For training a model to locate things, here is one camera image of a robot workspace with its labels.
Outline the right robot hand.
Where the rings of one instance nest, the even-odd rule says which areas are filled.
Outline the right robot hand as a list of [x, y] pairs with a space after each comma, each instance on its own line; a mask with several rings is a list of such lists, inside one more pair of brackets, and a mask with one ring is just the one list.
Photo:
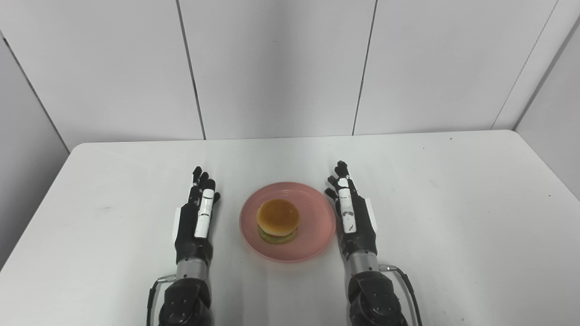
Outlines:
[[350, 177], [347, 163], [338, 161], [335, 174], [329, 176], [327, 182], [331, 187], [324, 193], [335, 206], [336, 233], [342, 256], [348, 259], [356, 252], [377, 254], [376, 232], [368, 206]]

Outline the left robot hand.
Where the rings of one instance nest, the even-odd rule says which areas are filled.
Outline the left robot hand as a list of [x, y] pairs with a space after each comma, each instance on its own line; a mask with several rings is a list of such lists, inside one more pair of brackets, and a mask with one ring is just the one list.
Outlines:
[[215, 180], [201, 166], [195, 167], [186, 203], [179, 210], [179, 223], [174, 240], [176, 260], [200, 259], [209, 264], [213, 258], [210, 240], [215, 204], [220, 200]]

